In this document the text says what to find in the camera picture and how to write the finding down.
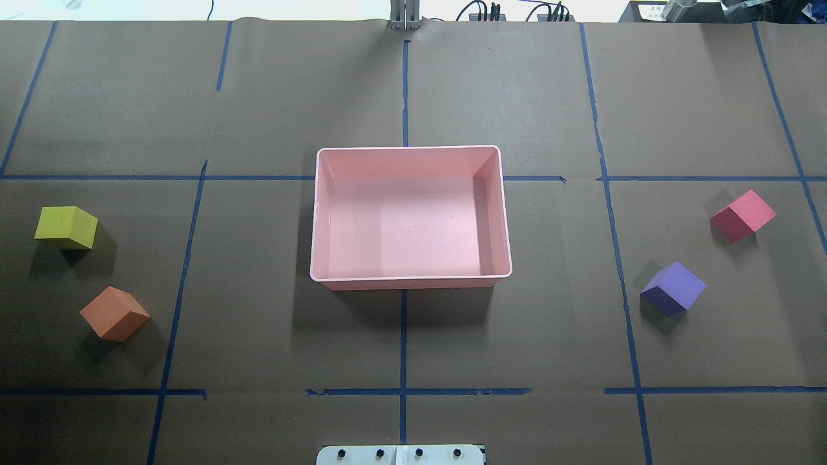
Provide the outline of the purple foam block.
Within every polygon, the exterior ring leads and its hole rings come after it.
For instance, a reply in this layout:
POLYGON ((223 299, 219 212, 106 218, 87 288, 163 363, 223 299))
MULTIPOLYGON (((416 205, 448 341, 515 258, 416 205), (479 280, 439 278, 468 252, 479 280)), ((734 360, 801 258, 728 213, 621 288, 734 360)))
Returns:
POLYGON ((640 293, 665 316, 688 312, 706 289, 703 282, 680 262, 659 270, 640 293))

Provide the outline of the orange foam block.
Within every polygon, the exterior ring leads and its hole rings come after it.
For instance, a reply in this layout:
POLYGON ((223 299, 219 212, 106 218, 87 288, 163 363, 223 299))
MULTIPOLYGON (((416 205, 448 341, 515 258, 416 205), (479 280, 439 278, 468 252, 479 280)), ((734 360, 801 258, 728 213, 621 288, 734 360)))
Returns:
POLYGON ((151 320, 132 294, 113 286, 107 286, 79 313, 96 335, 112 342, 128 341, 151 320))

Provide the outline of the red foam block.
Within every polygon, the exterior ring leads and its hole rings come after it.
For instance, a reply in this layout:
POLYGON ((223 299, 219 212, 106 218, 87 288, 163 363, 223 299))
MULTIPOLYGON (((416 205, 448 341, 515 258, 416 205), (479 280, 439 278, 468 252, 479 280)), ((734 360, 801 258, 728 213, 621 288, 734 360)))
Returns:
POLYGON ((730 242, 740 242, 753 236, 776 218, 777 212, 750 189, 741 197, 727 204, 709 219, 730 242))

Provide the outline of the yellow foam block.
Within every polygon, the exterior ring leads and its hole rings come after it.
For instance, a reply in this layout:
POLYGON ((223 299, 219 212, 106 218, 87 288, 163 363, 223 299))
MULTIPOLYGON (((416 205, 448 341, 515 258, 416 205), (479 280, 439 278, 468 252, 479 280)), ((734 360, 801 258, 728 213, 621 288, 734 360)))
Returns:
POLYGON ((77 206, 43 207, 34 238, 61 250, 91 250, 98 219, 77 206))

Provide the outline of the pink plastic bin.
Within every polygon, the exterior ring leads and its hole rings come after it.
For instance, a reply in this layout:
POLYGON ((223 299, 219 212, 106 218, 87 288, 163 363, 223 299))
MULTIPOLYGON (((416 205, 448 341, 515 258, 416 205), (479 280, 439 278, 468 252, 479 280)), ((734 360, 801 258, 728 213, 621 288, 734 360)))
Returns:
POLYGON ((308 274, 333 291, 493 287, 513 274, 496 145, 323 148, 308 274))

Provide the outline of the brown paper table cover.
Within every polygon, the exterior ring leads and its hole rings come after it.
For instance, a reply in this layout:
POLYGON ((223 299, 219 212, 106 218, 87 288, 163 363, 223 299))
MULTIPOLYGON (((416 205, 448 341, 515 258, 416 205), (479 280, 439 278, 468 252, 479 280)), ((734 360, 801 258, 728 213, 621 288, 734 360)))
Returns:
POLYGON ((2 23, 2 463, 825 463, 825 28, 2 23), (308 274, 324 147, 496 145, 513 274, 308 274), (753 189, 776 218, 709 219, 753 189), (91 250, 34 238, 43 207, 91 250), (706 283, 665 316, 640 293, 706 283), (107 286, 151 320, 80 310, 107 286))

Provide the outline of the black power strip plugs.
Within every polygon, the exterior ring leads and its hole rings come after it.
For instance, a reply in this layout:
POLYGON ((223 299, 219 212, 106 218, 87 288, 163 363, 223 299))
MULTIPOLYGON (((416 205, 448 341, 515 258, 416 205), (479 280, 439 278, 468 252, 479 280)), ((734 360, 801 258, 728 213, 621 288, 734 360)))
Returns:
POLYGON ((472 23, 573 23, 563 1, 467 1, 455 21, 472 23))

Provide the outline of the aluminium frame post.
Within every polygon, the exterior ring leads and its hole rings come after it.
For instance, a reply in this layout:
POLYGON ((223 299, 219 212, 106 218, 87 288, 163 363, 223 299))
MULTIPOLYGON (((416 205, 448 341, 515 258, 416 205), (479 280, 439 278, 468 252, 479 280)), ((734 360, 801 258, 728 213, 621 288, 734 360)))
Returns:
POLYGON ((421 27, 420 0, 390 0, 389 29, 417 30, 421 27))

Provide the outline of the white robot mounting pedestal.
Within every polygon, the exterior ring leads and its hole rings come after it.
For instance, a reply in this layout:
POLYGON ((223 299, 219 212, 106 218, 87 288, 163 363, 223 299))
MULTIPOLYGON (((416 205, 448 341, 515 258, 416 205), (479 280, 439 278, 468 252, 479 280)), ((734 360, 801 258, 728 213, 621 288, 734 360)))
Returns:
POLYGON ((381 444, 324 446, 316 464, 487 464, 476 444, 381 444))

